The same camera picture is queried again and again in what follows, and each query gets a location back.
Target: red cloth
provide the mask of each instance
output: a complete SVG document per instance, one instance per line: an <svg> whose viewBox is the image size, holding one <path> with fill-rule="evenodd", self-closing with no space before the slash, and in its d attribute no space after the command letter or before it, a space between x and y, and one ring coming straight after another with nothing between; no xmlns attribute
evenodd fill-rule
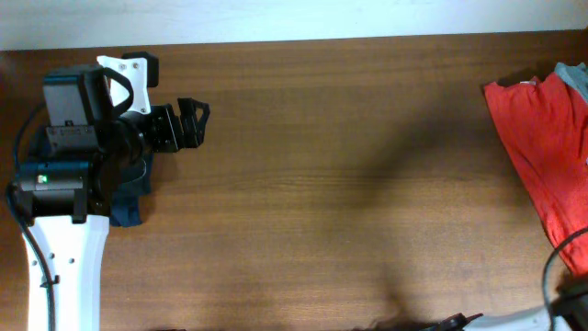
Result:
<svg viewBox="0 0 588 331"><path fill-rule="evenodd" d="M536 86L485 87L496 130L531 196L549 241L558 245L588 225L588 104L556 74ZM588 235L561 258L588 274Z"/></svg>

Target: black cable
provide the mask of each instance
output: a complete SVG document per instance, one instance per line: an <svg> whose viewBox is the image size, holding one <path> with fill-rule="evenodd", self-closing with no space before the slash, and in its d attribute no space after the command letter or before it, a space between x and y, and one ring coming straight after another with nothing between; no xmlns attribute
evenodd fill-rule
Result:
<svg viewBox="0 0 588 331"><path fill-rule="evenodd" d="M10 213L12 213L12 217L14 217L15 220L17 220L20 231L27 239L33 252L35 253L35 257L39 261L40 270L45 279L44 284L46 284L47 286L47 312L49 331L55 331L55 296L53 293L53 278L51 277L49 265L47 264L47 260L43 256L43 252L41 252L40 250L39 244L37 244L35 237L33 237L33 234L28 229L27 222L25 221L25 216L17 210L14 201L14 192L14 185L12 183L8 183L8 185L6 186L6 203L8 204L8 209L10 210Z"/></svg>
<svg viewBox="0 0 588 331"><path fill-rule="evenodd" d="M46 107L47 105L45 104L45 102L41 102L39 103L31 112L30 115L28 116L27 121L20 127L20 130L18 130L17 133L17 137L15 139L15 145L13 147L12 150L12 156L15 159L15 172L18 173L18 170L20 169L20 162L18 162L18 148L20 147L20 140L22 139L22 135L25 133L25 130L27 129L27 126L33 121L33 119L35 118L35 116Z"/></svg>
<svg viewBox="0 0 588 331"><path fill-rule="evenodd" d="M548 293L548 275L551 267L553 265L553 261L555 261L555 257L560 254L560 252L568 246L572 241L576 238L588 234L588 226L576 231L573 234L570 234L564 241L562 241L551 254L549 255L548 261L545 263L545 267L543 268L543 278L541 281L543 287L543 303L545 304L545 308L548 310L549 314L549 331L555 330L555 316L553 314L553 307L551 307L551 301L549 299Z"/></svg>

